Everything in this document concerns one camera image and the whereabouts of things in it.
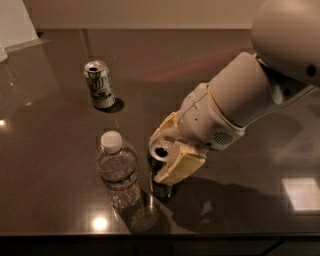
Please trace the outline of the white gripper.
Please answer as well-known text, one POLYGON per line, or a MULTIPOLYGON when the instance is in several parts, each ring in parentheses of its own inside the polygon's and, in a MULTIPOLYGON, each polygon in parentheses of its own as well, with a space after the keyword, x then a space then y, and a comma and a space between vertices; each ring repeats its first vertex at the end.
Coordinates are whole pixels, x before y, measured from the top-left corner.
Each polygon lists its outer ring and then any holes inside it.
POLYGON ((244 133, 243 127, 232 124, 222 114, 208 85, 201 83, 183 100, 180 112, 169 114, 149 139, 148 145, 153 143, 153 158, 163 163, 153 180, 174 185, 205 163, 207 151, 182 143, 183 137, 196 146, 222 151, 244 133))

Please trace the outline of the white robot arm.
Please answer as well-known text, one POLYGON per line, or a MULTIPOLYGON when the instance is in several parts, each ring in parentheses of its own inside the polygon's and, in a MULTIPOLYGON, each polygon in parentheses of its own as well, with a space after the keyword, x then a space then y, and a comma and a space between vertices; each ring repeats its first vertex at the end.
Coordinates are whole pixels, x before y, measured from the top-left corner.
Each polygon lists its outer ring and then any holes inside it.
POLYGON ((181 182, 208 151, 226 149, 258 118, 319 88, 320 0, 265 0, 251 41, 253 54, 240 53, 199 84, 150 137, 150 155, 163 163, 155 182, 181 182))

